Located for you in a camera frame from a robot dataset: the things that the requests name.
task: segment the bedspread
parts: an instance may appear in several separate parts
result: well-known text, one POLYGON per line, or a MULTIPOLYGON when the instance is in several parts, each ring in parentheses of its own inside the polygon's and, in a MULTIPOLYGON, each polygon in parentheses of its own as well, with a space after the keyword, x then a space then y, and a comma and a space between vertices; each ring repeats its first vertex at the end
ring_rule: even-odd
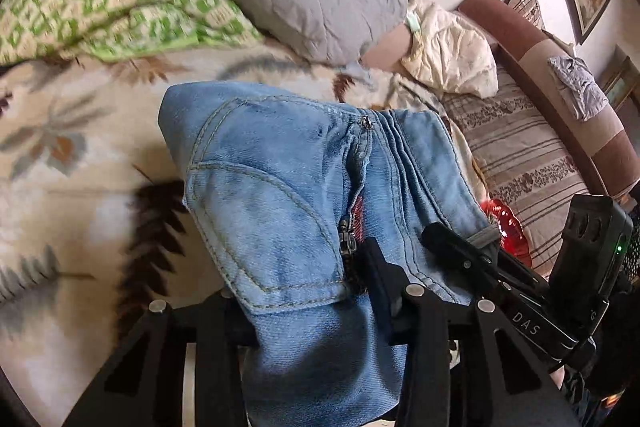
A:
POLYGON ((53 53, 114 61, 260 40, 260 33, 229 0, 3 0, 0 4, 0 64, 53 53))
POLYGON ((373 77, 375 89, 272 41, 111 64, 32 60, 0 77, 0 366, 42 427, 60 427, 151 300, 185 306, 222 285, 158 128, 167 88, 235 79, 374 110, 430 108, 415 83, 373 77))

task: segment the green patterned blanket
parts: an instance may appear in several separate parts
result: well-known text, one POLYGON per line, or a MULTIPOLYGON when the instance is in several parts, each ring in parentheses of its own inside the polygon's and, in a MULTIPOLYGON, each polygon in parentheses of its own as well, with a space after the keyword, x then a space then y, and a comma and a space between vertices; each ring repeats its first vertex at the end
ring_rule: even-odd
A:
POLYGON ((0 64, 58 54, 100 60, 262 39, 229 0, 3 0, 0 64))

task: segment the light blue jeans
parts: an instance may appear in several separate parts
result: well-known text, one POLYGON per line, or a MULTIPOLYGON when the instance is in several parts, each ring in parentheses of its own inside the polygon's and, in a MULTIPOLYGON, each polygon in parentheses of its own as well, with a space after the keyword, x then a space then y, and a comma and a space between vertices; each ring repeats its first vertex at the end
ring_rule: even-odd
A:
POLYGON ((488 226, 442 120, 204 82, 170 87, 159 124, 186 205, 257 331, 242 375, 252 425, 355 427, 395 406, 405 348, 386 345, 368 296, 351 294, 337 225, 361 195, 364 234, 385 258, 468 303, 419 241, 433 221, 462 237, 488 226))

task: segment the red glass object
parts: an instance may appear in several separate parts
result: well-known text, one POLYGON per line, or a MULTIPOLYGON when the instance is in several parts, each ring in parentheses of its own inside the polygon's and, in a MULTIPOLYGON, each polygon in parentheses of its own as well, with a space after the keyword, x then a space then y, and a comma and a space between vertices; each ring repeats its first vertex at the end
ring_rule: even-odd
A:
POLYGON ((531 268, 533 262, 529 253, 529 241, 522 231, 522 225, 513 215, 509 205, 500 200, 493 199, 483 201, 480 204, 487 216, 494 216, 500 229, 500 245, 502 249, 516 257, 524 266, 531 268))

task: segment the armrest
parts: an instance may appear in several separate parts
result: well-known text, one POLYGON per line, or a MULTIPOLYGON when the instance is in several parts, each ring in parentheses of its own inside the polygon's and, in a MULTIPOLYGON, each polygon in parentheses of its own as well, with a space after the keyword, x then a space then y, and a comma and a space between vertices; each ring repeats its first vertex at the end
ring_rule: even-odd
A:
POLYGON ((464 0, 458 9, 498 41, 498 58, 564 142, 589 190, 612 197, 631 190, 640 159, 613 108, 578 121, 556 89, 546 60, 566 53, 500 0, 464 0))

